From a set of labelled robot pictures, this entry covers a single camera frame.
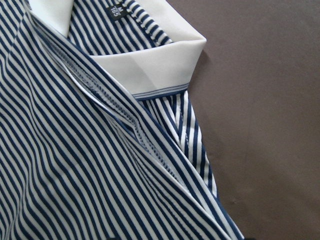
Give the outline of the blue white striped polo shirt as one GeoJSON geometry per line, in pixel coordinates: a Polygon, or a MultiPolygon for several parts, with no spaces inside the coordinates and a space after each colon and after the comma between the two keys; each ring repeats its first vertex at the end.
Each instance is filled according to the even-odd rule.
{"type": "Polygon", "coordinates": [[[243,239],[187,91],[205,44],[165,0],[1,1],[1,239],[243,239]]]}

